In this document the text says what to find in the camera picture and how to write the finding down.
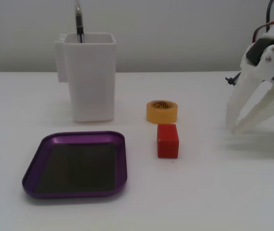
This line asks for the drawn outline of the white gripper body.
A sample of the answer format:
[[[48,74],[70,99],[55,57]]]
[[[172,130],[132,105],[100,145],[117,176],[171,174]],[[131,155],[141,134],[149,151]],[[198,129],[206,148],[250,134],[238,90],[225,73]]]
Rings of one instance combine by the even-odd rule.
[[[265,34],[254,42],[240,66],[240,93],[254,93],[263,81],[274,84],[274,34]]]

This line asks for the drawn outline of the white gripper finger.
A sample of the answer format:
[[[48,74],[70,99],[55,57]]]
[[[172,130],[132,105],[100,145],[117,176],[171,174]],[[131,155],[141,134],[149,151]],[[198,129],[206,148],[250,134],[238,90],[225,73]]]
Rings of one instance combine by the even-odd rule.
[[[232,128],[232,132],[243,132],[274,116],[274,84],[251,111]]]
[[[274,116],[274,45],[261,52],[256,66],[244,54],[240,67],[241,73],[226,109],[226,127],[232,133],[251,129]],[[271,88],[244,118],[238,120],[241,110],[263,81],[271,82]]]

